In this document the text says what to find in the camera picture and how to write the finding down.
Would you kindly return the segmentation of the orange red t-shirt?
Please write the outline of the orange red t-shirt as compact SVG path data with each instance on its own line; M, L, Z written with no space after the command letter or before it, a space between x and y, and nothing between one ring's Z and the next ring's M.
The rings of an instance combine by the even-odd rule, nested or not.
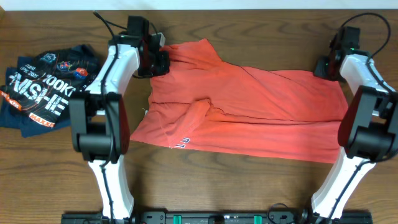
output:
M198 151L332 163L348 104L338 82L305 70L222 61L206 40L165 46L149 109L131 140Z

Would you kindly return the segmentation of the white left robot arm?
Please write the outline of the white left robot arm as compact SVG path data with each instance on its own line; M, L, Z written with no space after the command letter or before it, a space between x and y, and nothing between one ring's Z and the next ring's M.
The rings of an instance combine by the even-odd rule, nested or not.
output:
M124 156L130 129L124 93L132 78L152 78L169 72L163 34L138 37L121 34L110 40L98 76L69 101L72 143L93 171L103 209L99 215L62 219L71 223L130 223L134 197L127 183Z

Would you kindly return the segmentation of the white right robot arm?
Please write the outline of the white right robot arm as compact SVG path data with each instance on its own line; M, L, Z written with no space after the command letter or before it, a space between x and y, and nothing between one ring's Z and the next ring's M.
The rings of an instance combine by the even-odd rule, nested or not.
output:
M312 195L302 223L339 223L361 179L397 155L397 92L377 71L368 52L337 50L321 58L315 75L345 80L354 98L338 129L336 162Z

